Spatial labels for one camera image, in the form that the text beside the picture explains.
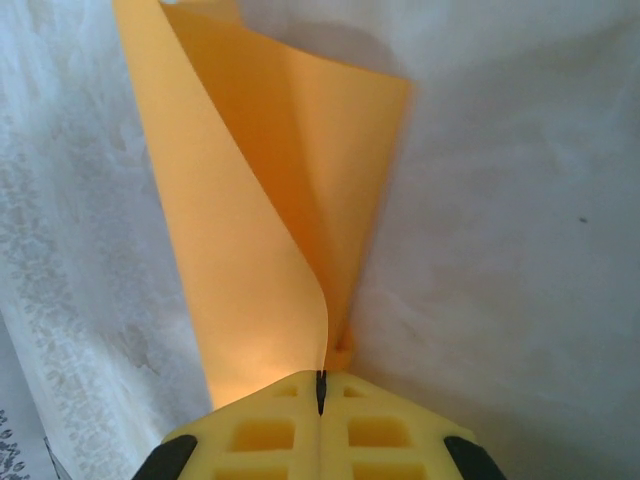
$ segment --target yellow plastic object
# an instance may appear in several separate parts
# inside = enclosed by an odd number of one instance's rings
[[[315,380],[294,374],[171,433],[198,441],[179,480],[462,479],[443,439],[471,432],[341,372],[320,416]]]
[[[232,1],[114,6],[214,403],[344,368],[408,82],[251,32]]]

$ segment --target black rubber grip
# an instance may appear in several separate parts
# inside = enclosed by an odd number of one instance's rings
[[[507,480],[481,446],[460,437],[447,437],[444,444],[464,480]]]
[[[157,446],[132,480],[178,480],[197,444],[193,435],[182,435]]]

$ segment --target folded paper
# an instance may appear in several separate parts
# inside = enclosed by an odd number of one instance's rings
[[[408,82],[254,33],[226,0],[115,11],[214,404],[344,368]]]

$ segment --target white fabric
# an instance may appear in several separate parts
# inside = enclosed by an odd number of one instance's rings
[[[356,373],[510,479],[640,478],[639,2],[242,5],[416,82]],[[0,16],[0,309],[74,480],[125,479],[209,403],[110,5]]]
[[[0,479],[57,479],[44,437],[0,313]]]

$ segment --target orange paper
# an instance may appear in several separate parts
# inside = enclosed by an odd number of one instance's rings
[[[115,11],[215,405],[344,368],[408,83],[251,32],[226,0]]]

